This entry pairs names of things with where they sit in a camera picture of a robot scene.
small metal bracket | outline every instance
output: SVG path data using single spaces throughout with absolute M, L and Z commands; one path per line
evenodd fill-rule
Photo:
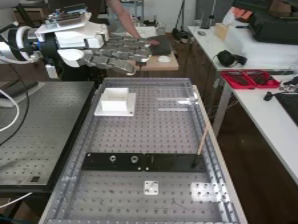
M 143 194 L 158 195 L 158 181 L 147 180 L 143 182 Z

black cable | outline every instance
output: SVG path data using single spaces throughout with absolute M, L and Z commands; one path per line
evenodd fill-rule
M 24 83 L 24 80 L 17 72 L 17 70 L 13 68 L 13 66 L 9 64 L 9 67 L 12 68 L 12 70 L 14 71 L 16 75 L 18 76 L 18 80 L 21 81 L 21 84 L 24 86 L 24 90 L 25 90 L 25 97 L 26 97 L 26 107 L 25 107 L 25 114 L 24 114 L 24 117 L 21 119 L 21 122 L 20 122 L 20 125 L 17 127 L 17 129 L 13 131 L 13 133 L 8 136 L 8 138 L 0 143 L 0 147 L 13 138 L 13 136 L 16 135 L 16 133 L 18 132 L 18 130 L 21 129 L 22 127 L 22 124 L 25 122 L 25 118 L 26 118 L 26 115 L 28 115 L 28 111 L 29 111 L 29 106 L 30 106 L 30 101 L 29 101 L 29 94 L 28 94 L 28 89 L 26 89 L 26 86 L 25 86 L 25 83 Z

black metal bar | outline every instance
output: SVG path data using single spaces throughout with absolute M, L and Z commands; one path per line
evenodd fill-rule
M 195 154 L 86 153 L 82 170 L 206 172 L 206 167 L 202 156 Z
M 25 25 L 28 25 L 30 27 L 34 27 L 33 21 L 30 20 L 30 17 L 29 17 L 29 15 L 28 15 L 28 13 L 26 13 L 26 11 L 25 11 L 25 9 L 24 9 L 21 4 L 18 4 L 16 6 L 16 10 L 17 10 L 17 12 L 18 12 L 18 14 L 20 14 L 24 22 L 25 22 Z

wall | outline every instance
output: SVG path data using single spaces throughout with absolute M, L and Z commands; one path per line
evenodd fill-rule
M 166 25 L 166 32 L 171 32 L 174 28 L 182 0 L 145 0 L 145 19 L 157 16 L 158 22 Z M 184 1 L 184 30 L 192 25 L 195 16 L 195 0 Z
M 0 9 L 0 28 L 9 25 L 14 21 L 10 9 Z

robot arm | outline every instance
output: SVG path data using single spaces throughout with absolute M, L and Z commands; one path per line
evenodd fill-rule
M 89 18 L 85 6 L 75 5 L 57 10 L 38 29 L 8 26 L 6 35 L 0 31 L 0 60 L 25 64 L 42 59 L 46 70 L 62 60 L 70 67 L 95 66 L 133 75 L 127 61 L 143 63 L 150 58 L 146 40 L 109 36 L 106 26 L 90 23 Z

